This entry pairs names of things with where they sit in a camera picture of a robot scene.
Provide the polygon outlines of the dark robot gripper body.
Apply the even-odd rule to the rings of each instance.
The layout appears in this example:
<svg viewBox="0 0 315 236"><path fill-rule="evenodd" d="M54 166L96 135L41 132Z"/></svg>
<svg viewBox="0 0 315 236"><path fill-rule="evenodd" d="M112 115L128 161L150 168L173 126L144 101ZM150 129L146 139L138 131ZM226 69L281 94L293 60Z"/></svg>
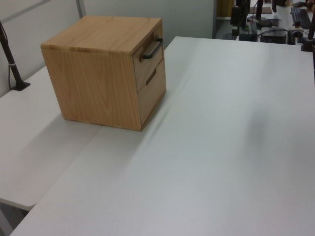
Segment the dark robot gripper body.
<svg viewBox="0 0 315 236"><path fill-rule="evenodd" d="M232 7L230 24L233 26L244 26L248 15L248 1L236 0L235 6Z"/></svg>

